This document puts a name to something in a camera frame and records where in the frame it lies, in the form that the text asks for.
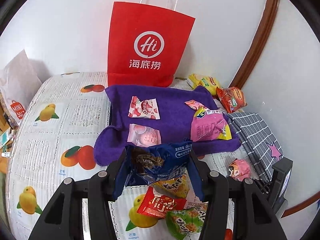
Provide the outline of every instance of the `orange snack bag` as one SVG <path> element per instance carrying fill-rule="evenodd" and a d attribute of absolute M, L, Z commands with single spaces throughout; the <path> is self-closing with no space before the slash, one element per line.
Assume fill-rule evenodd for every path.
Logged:
<path fill-rule="evenodd" d="M 244 99 L 244 94 L 239 88 L 217 88 L 216 91 L 222 105 L 229 114 L 235 112 L 241 107 L 247 106 L 247 103 Z"/>

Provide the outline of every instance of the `yellow snack bag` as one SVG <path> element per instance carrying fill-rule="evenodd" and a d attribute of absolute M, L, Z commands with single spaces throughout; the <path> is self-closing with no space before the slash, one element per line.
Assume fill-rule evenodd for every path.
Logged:
<path fill-rule="evenodd" d="M 157 187 L 160 187 L 162 190 L 169 192 L 168 196 L 175 196 L 178 198 L 186 198 L 190 190 L 189 184 L 187 182 L 187 174 L 184 173 L 182 177 L 169 179 L 169 180 L 160 180 L 152 184 L 155 190 Z"/>
<path fill-rule="evenodd" d="M 205 87 L 211 95 L 215 96 L 217 87 L 220 87 L 219 81 L 215 78 L 209 76 L 203 76 L 199 74 L 191 74 L 187 78 L 187 83 L 192 89 L 195 89 L 197 86 Z"/>

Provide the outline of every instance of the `pink snack bag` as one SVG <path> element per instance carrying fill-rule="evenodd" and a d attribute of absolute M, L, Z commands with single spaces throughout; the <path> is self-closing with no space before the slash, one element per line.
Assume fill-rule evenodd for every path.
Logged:
<path fill-rule="evenodd" d="M 132 118 L 160 119 L 156 99 L 140 101 L 138 97 L 133 96 L 128 116 Z"/>
<path fill-rule="evenodd" d="M 191 123 L 191 140 L 194 142 L 215 140 L 227 124 L 220 109 L 206 110 L 200 107 Z"/>
<path fill-rule="evenodd" d="M 250 165 L 245 160 L 235 159 L 229 165 L 229 176 L 235 180 L 243 181 L 251 177 Z"/>
<path fill-rule="evenodd" d="M 139 147 L 158 145 L 161 144 L 160 131 L 148 126 L 131 123 L 127 141 Z"/>

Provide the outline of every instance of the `mango print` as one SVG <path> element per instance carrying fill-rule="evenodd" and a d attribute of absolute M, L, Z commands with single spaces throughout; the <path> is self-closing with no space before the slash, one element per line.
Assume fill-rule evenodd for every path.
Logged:
<path fill-rule="evenodd" d="M 27 186 L 24 188 L 19 196 L 17 208 L 22 208 L 29 215 L 33 215 L 34 213 L 42 214 L 42 210 L 37 204 L 36 192 L 33 187 Z"/>
<path fill-rule="evenodd" d="M 137 213 L 137 210 L 144 198 L 145 194 L 142 194 L 140 196 L 137 196 L 134 199 L 133 207 L 129 211 L 129 218 L 130 221 L 125 229 L 125 231 L 129 231 L 133 228 L 139 227 L 139 228 L 150 228 L 153 227 L 157 222 L 158 219 L 154 217 L 149 217 L 145 215 L 141 215 Z"/>
<path fill-rule="evenodd" d="M 42 121 L 42 122 L 46 122 L 48 120 L 50 120 L 51 118 L 53 119 L 59 119 L 59 117 L 57 116 L 57 114 L 55 113 L 56 111 L 56 105 L 55 104 L 48 104 L 45 109 L 43 109 L 40 112 L 40 115 L 38 116 L 38 118 L 35 120 L 36 121 Z"/>
<path fill-rule="evenodd" d="M 88 92 L 102 92 L 103 90 L 105 89 L 104 86 L 102 85 L 88 85 L 88 86 L 85 86 L 83 88 L 80 89 L 80 92 L 81 93 L 88 93 Z"/>
<path fill-rule="evenodd" d="M 72 167 L 79 163 L 85 170 L 92 170 L 96 166 L 93 158 L 93 147 L 90 145 L 74 146 L 66 150 L 62 154 L 60 161 L 65 167 Z"/>

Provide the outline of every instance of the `green snack wrapper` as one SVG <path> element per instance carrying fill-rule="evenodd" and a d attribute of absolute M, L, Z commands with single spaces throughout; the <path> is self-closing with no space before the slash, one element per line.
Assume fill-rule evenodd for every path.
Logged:
<path fill-rule="evenodd" d="M 170 234 L 178 240 L 183 240 L 187 235 L 201 232 L 205 214 L 206 206 L 168 211 L 165 221 Z"/>

